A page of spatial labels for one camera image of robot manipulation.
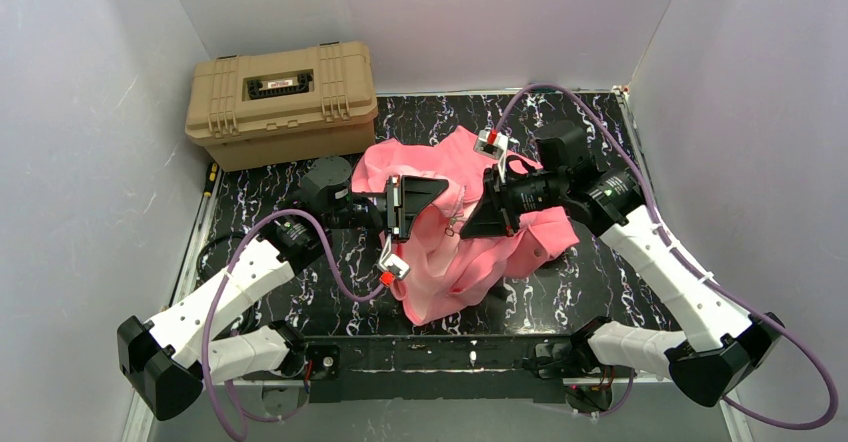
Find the pink zip-up jacket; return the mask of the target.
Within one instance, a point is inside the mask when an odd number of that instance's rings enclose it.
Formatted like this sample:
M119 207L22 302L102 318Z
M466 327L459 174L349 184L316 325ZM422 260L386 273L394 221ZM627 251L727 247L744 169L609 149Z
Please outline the pink zip-up jacket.
M527 278L579 241L560 207L523 215L512 237L461 239L459 231L483 194L483 172L494 163L474 151L476 139L463 127L434 146L390 139L369 147L354 169L358 193L382 191L391 176L448 182L395 251L410 271L390 290L415 326L479 304L501 278Z

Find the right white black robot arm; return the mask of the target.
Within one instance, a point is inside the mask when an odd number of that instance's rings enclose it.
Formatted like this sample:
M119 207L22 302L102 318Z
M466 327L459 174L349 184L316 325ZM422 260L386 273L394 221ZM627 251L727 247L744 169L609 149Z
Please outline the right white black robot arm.
M511 237L524 214L560 207L622 257L670 310L674 332L597 317L561 343L539 345L524 366L541 378L625 366L671 379L693 402L714 406L774 348L774 318L757 317L687 270L651 220L629 171L600 170L582 130L535 142L540 167L512 170L508 138L480 132L477 153L494 163L483 173L480 201L461 229L464 239Z

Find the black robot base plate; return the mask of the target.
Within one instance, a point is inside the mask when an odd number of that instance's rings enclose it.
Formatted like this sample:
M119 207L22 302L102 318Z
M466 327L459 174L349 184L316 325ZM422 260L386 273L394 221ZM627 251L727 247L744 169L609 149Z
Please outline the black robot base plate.
M314 403L365 400L524 399L561 404L579 385L624 383L623 367L582 370L555 362L557 335L312 336Z

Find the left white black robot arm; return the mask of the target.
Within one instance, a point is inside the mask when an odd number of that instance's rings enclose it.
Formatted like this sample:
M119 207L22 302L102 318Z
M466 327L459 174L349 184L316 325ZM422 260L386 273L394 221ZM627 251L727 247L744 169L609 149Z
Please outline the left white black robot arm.
M225 333L266 294L319 258L330 258L332 230L364 229L377 237L382 285L407 277L411 266L397 247L448 181L391 175L383 192L356 193L352 175L352 165L341 157L315 160L282 209L250 229L224 268L170 308L120 324L121 373L155 419L172 419L206 387L244 375L275 370L307 375L315 360L304 338L285 323L245 335Z

